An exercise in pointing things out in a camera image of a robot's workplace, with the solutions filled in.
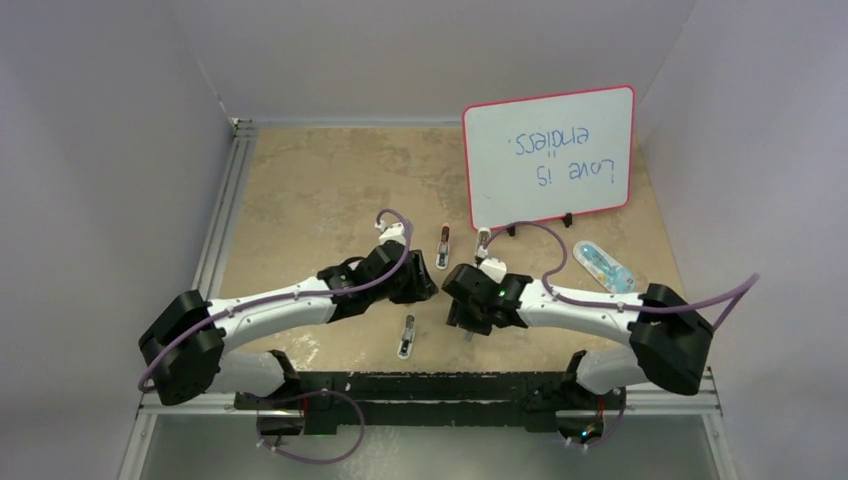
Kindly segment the pink and white stapler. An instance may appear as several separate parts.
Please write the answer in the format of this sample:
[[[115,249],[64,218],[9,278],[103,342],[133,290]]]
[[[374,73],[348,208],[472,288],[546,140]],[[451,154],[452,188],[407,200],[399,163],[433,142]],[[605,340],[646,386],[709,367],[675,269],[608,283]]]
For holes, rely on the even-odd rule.
[[[440,239],[436,254],[436,267],[445,270],[449,264],[450,253],[450,224],[444,223],[440,230]]]

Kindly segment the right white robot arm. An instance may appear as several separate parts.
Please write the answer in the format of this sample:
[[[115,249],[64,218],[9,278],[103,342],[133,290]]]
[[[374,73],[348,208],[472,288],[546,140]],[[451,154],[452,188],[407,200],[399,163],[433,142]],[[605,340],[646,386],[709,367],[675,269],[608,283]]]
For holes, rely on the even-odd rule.
[[[495,280],[460,264],[442,289],[452,300],[449,324],[480,335],[494,328],[559,328],[615,342],[580,355],[573,373],[562,379],[563,397],[573,406],[646,382],[684,396],[700,389],[715,329],[665,285],[610,294],[555,288],[522,274]]]

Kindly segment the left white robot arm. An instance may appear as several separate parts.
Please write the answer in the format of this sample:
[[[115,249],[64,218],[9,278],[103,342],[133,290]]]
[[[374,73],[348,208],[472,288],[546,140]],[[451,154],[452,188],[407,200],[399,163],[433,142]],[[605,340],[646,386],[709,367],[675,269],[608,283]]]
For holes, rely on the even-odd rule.
[[[165,406],[213,391],[237,391],[284,409],[297,399],[297,373],[278,351],[250,356],[241,346],[282,331],[364,314],[387,300],[424,302],[438,292],[423,254],[389,240],[289,287],[234,299],[178,294],[138,340],[147,368],[139,381]]]

